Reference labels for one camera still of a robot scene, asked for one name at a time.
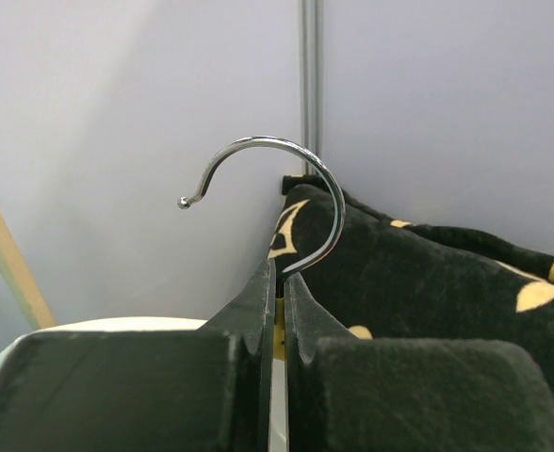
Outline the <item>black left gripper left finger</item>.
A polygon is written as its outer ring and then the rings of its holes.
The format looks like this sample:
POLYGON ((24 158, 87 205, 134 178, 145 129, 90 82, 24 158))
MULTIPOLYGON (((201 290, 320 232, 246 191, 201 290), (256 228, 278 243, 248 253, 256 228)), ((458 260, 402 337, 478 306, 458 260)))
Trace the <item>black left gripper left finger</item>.
POLYGON ((195 330, 38 331, 0 368, 0 451, 266 451, 276 270, 195 330))

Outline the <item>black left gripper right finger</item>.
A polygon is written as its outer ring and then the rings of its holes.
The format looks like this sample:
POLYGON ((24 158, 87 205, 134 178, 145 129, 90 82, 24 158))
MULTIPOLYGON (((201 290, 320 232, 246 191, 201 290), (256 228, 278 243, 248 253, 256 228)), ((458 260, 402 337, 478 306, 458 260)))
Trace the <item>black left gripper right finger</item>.
POLYGON ((360 339, 285 283, 291 451, 554 451, 554 397, 500 341, 360 339))

